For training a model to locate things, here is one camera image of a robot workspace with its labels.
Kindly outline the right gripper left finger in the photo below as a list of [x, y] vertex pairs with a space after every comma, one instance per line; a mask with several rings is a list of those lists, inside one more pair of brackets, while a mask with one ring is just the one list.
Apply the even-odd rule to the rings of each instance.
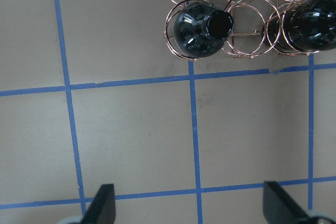
[[103, 184], [80, 223], [113, 224], [116, 220], [114, 184]]

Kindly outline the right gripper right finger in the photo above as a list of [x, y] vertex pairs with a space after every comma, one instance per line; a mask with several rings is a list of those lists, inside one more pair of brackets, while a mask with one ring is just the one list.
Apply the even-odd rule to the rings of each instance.
[[270, 224], [310, 222], [309, 215], [276, 181], [264, 182], [263, 215]]

